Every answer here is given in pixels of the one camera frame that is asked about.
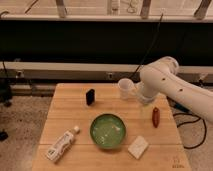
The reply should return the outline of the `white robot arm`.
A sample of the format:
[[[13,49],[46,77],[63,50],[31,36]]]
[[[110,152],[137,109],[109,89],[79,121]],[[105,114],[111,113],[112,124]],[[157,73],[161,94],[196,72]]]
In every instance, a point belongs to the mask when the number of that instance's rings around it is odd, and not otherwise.
[[[136,97],[143,104],[152,102],[158,93],[165,94],[194,114],[213,123],[213,92],[190,84],[176,76],[179,64],[173,57],[163,57],[144,65]]]

